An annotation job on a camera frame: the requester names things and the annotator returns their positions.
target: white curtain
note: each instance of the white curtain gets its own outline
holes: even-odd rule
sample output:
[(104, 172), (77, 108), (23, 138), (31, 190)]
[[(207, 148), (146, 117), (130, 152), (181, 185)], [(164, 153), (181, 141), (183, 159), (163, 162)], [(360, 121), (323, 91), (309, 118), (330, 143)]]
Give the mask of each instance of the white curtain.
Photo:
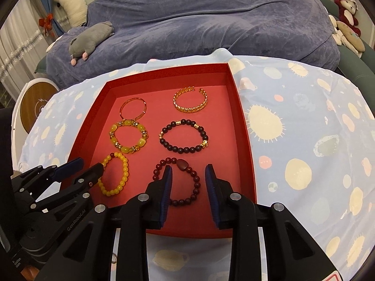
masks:
[(30, 0), (19, 0), (0, 30), (0, 81), (17, 100), (52, 42), (43, 36)]

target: red bow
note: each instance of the red bow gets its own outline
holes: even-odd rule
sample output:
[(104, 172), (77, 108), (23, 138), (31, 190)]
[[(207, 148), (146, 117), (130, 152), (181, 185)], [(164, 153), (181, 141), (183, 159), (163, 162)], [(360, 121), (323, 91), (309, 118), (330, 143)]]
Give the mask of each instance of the red bow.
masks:
[[(47, 37), (48, 31), (52, 30), (52, 22), (51, 22), (52, 19), (53, 19), (53, 15), (52, 14), (48, 14), (45, 19), (39, 19), (39, 26), (43, 27), (43, 29), (44, 29), (44, 37)], [(54, 33), (53, 32), (49, 32), (49, 34), (52, 37), (54, 37)]]

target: bed sheet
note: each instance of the bed sheet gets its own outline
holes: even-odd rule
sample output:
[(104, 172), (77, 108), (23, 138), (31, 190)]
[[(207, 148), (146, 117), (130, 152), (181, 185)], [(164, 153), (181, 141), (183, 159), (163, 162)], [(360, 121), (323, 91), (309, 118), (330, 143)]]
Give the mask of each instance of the bed sheet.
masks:
[[(230, 66), (248, 120), (258, 203), (284, 203), (350, 280), (375, 243), (375, 120), (358, 88), (330, 70), (223, 48), (115, 70), (51, 98), (23, 147), (21, 171), (67, 161), (107, 81), (199, 63)], [(266, 280), (262, 238), (261, 246)], [(150, 280), (227, 280), (230, 249), (228, 239), (148, 235)]]

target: red box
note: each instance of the red box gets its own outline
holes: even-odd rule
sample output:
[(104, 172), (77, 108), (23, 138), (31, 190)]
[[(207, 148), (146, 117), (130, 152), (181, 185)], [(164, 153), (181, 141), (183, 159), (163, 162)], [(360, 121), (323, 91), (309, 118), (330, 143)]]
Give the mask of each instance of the red box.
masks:
[[(198, 88), (208, 95), (207, 106), (197, 113), (185, 114), (173, 105), (173, 95), (181, 88), (195, 86), (196, 91), (178, 98), (183, 107), (197, 106), (203, 102)], [(147, 113), (138, 121), (148, 131), (149, 138), (144, 147), (129, 159), (129, 180), (117, 195), (104, 196), (98, 185), (90, 190), (95, 204), (109, 207), (125, 204), (133, 196), (146, 190), (152, 181), (155, 165), (166, 157), (185, 159), (201, 177), (198, 199), (190, 206), (168, 209), (168, 216), (162, 230), (150, 231), (155, 234), (190, 237), (220, 238), (230, 237), (230, 230), (218, 230), (212, 220), (204, 170), (213, 164), (218, 178), (229, 181), (234, 191), (238, 191), (256, 202), (254, 168), (251, 156), (248, 129), (241, 102), (229, 66), (226, 63), (189, 65), (148, 71), (119, 78), (105, 84), (96, 98), (73, 145), (69, 160), (78, 156), (85, 160), (85, 169), (103, 161), (116, 148), (109, 138), (112, 124), (120, 121), (121, 105), (132, 97), (140, 97), (147, 103)], [(125, 118), (134, 118), (143, 111), (141, 101), (130, 102), (123, 110)], [(209, 136), (209, 147), (194, 154), (169, 152), (159, 142), (161, 129), (171, 121), (194, 120), (203, 126)], [(116, 137), (123, 146), (132, 146), (141, 137), (134, 127), (120, 127)], [(196, 146), (202, 142), (197, 130), (190, 126), (177, 126), (164, 135), (165, 139), (178, 147)], [(107, 165), (102, 181), (107, 190), (119, 185), (123, 171), (117, 158)], [(194, 182), (189, 174), (173, 168), (171, 198), (185, 199), (192, 194)]]

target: sticker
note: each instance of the sticker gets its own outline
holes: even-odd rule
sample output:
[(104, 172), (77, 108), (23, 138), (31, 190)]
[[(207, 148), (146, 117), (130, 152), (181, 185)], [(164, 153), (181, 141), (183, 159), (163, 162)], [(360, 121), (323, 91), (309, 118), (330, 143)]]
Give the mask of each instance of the sticker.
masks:
[(330, 274), (327, 278), (322, 281), (342, 281), (341, 276), (337, 270)]

